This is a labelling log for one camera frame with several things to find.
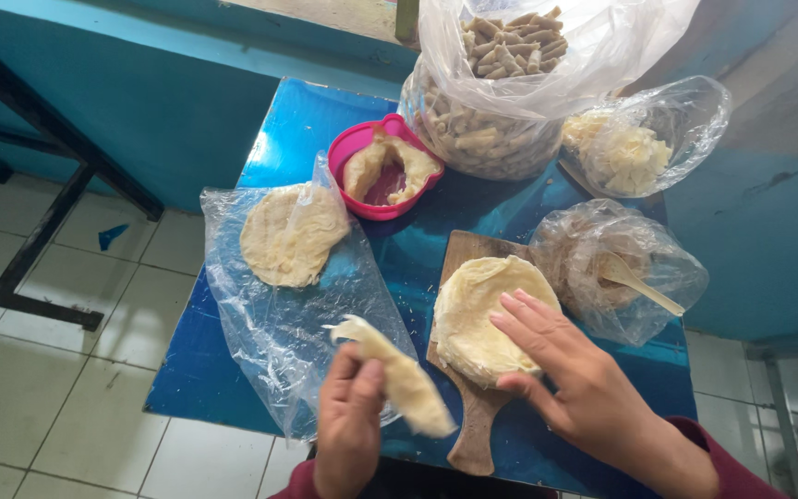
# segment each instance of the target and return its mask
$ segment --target cutting board handle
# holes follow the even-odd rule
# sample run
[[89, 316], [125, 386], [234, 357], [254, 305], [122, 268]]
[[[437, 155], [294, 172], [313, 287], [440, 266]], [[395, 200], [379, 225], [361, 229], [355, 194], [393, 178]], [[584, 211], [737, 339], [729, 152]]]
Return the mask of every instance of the cutting board handle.
[[491, 459], [491, 424], [495, 415], [513, 395], [504, 391], [482, 390], [467, 379], [462, 391], [474, 391], [475, 396], [463, 397], [464, 422], [460, 428], [458, 441], [449, 452], [449, 462], [464, 473], [477, 477], [495, 472]]

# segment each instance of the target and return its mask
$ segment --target plastic bag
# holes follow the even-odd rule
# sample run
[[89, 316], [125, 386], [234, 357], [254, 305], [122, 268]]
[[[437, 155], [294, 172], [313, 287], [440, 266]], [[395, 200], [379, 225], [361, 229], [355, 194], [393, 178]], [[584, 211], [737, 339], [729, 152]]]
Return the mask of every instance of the plastic bag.
[[[490, 179], [537, 176], [555, 157], [565, 116], [597, 105], [635, 81], [688, 28], [698, 0], [423, 0], [422, 52], [405, 81], [399, 112], [452, 168]], [[472, 74], [460, 20], [505, 21], [562, 8], [568, 53], [548, 74], [487, 80]], [[470, 132], [489, 146], [458, 147]]]
[[[313, 170], [312, 187], [316, 186], [327, 187], [343, 207], [322, 152], [316, 156]], [[285, 436], [310, 441], [316, 437], [319, 386], [334, 353], [323, 325], [339, 324], [346, 313], [359, 315], [400, 351], [415, 360], [417, 354], [368, 239], [350, 215], [350, 232], [332, 246], [316, 284], [275, 287], [252, 273], [239, 247], [239, 233], [249, 210], [271, 190], [202, 191], [208, 285], [217, 300], [230, 354], [254, 391]], [[309, 195], [300, 196], [294, 212], [309, 201]], [[398, 417], [387, 404], [381, 424]]]
[[[731, 99], [714, 79], [691, 76], [570, 117], [563, 145], [602, 193], [646, 197], [685, 178], [713, 151], [728, 126]], [[591, 127], [590, 137], [571, 137], [580, 124]]]
[[620, 256], [641, 281], [685, 310], [709, 281], [667, 227], [610, 199], [551, 212], [528, 247], [560, 302], [591, 334], [627, 345], [643, 346], [676, 317], [635, 289], [600, 278], [601, 251]]

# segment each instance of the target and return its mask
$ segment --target round dough sheet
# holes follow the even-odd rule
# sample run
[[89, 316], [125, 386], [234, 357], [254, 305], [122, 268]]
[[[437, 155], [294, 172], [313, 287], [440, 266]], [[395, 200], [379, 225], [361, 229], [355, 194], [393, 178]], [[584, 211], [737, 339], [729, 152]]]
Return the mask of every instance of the round dough sheet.
[[475, 383], [493, 387], [497, 379], [514, 372], [536, 374], [538, 365], [489, 321], [492, 311], [506, 312], [501, 293], [522, 288], [559, 311], [547, 279], [517, 256], [484, 257], [466, 261], [449, 277], [436, 298], [430, 338], [443, 362]]
[[326, 187], [310, 196], [310, 187], [277, 187], [248, 212], [239, 245], [254, 275], [267, 284], [317, 283], [332, 246], [349, 232], [342, 203]]

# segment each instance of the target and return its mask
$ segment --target hand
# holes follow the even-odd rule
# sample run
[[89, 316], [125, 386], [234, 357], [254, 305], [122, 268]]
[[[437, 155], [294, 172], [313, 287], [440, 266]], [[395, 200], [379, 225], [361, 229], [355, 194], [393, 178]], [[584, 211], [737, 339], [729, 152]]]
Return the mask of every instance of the hand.
[[504, 293], [509, 313], [491, 322], [550, 376], [550, 392], [525, 374], [500, 378], [497, 387], [525, 397], [572, 445], [628, 473], [664, 497], [712, 499], [719, 479], [709, 455], [649, 408], [615, 359], [561, 312], [517, 289]]
[[378, 467], [384, 366], [361, 363], [357, 345], [340, 346], [319, 391], [313, 483], [322, 499], [352, 499]]

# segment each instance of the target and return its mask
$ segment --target blue plastic scrap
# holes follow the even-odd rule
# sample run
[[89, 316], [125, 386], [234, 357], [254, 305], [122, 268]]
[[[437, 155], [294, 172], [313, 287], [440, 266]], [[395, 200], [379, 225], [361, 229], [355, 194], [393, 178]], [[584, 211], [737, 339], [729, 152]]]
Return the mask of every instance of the blue plastic scrap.
[[97, 233], [97, 242], [100, 243], [100, 250], [107, 251], [110, 249], [110, 243], [113, 239], [119, 237], [122, 232], [125, 232], [128, 224], [117, 225], [112, 229], [105, 230], [104, 232]]

